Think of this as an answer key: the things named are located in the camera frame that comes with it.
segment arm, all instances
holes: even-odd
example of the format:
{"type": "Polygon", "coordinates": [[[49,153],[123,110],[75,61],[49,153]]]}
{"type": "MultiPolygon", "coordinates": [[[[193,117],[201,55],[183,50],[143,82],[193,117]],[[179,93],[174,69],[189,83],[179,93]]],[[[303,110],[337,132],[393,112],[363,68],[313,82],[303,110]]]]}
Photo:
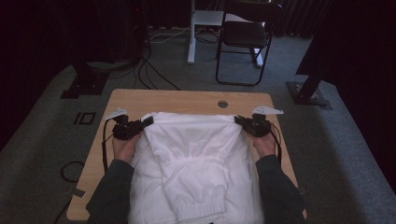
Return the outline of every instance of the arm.
{"type": "Polygon", "coordinates": [[[131,182],[134,167],[130,165],[134,146],[141,134],[127,141],[113,138],[114,161],[99,182],[87,204],[87,223],[128,223],[131,182]]]}
{"type": "Polygon", "coordinates": [[[305,223],[303,198],[281,169],[274,137],[269,133],[263,137],[247,136],[260,156],[256,168],[265,224],[305,223]]]}

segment folded shirt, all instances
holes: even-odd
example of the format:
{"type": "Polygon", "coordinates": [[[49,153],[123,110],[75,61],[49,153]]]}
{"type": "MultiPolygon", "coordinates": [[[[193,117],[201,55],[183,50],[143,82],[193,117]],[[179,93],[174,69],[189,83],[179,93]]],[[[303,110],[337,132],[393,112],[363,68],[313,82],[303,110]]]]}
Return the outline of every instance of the folded shirt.
{"type": "Polygon", "coordinates": [[[136,145],[132,223],[263,223],[248,144],[233,116],[150,113],[136,145]]]}

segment shirt sleeve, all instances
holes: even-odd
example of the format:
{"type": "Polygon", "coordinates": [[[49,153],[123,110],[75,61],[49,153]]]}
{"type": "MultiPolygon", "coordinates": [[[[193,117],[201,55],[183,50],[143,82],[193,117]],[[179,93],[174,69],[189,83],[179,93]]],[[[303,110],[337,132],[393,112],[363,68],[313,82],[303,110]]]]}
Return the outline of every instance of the shirt sleeve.
{"type": "Polygon", "coordinates": [[[276,155],[259,159],[256,168],[265,224],[305,223],[303,198],[283,173],[276,155]]]}
{"type": "Polygon", "coordinates": [[[87,223],[128,223],[134,167],[114,160],[87,204],[87,223]]]}

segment hand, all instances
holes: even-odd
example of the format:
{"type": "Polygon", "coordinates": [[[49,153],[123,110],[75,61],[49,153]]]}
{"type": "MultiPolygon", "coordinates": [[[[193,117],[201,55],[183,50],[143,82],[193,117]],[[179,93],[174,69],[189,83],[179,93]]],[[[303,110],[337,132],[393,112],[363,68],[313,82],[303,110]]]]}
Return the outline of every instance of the hand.
{"type": "Polygon", "coordinates": [[[276,140],[270,133],[262,137],[255,137],[250,133],[246,134],[253,140],[253,146],[256,148],[260,158],[276,154],[276,140]]]}
{"type": "Polygon", "coordinates": [[[113,137],[114,159],[131,163],[136,151],[135,145],[141,136],[142,133],[139,133],[126,141],[113,137]]]}

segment black folding chair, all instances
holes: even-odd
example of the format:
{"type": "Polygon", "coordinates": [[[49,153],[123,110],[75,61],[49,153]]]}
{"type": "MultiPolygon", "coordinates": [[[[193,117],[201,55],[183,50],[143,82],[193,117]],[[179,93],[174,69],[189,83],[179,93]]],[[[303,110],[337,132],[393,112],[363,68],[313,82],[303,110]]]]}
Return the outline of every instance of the black folding chair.
{"type": "Polygon", "coordinates": [[[276,3],[226,0],[221,22],[218,50],[216,53],[216,58],[218,60],[216,66],[216,80],[219,83],[239,86],[256,86],[262,81],[273,31],[281,14],[282,7],[276,3]],[[244,21],[226,21],[227,15],[235,15],[242,18],[244,21]],[[223,43],[229,47],[248,48],[251,52],[222,50],[221,46],[223,43]],[[225,81],[219,78],[220,54],[222,52],[254,54],[253,62],[256,63],[263,49],[266,49],[266,51],[258,81],[254,83],[241,83],[225,81]]]}

